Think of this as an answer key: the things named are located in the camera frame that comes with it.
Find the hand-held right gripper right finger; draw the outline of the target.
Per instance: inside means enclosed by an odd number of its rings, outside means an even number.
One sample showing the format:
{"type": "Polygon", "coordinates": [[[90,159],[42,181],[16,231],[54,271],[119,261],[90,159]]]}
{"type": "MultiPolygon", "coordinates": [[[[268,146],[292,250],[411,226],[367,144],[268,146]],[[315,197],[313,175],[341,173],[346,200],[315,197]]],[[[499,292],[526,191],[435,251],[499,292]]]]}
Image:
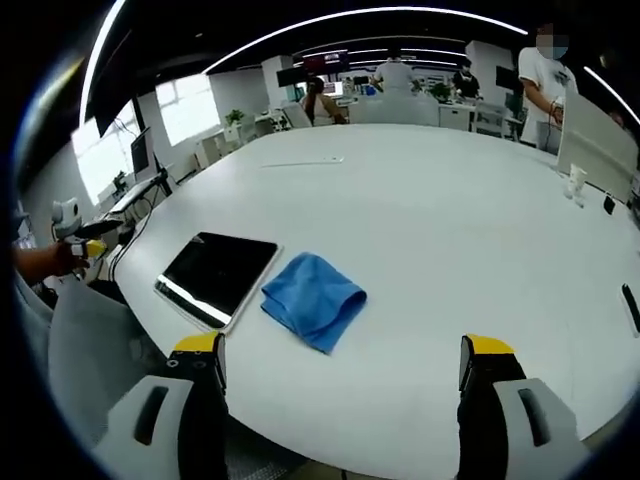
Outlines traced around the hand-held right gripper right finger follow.
{"type": "Polygon", "coordinates": [[[567,479],[587,460],[573,411],[505,342],[461,339],[458,479],[567,479]]]}

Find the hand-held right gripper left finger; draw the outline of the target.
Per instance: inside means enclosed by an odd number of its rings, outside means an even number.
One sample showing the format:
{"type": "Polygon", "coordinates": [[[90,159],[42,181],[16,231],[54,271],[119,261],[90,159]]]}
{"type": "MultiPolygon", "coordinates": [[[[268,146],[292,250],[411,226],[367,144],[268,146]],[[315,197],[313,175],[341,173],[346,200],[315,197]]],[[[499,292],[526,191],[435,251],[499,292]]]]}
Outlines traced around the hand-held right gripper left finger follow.
{"type": "Polygon", "coordinates": [[[93,449],[112,479],[227,479],[225,335],[189,336],[108,413],[93,449]]]}

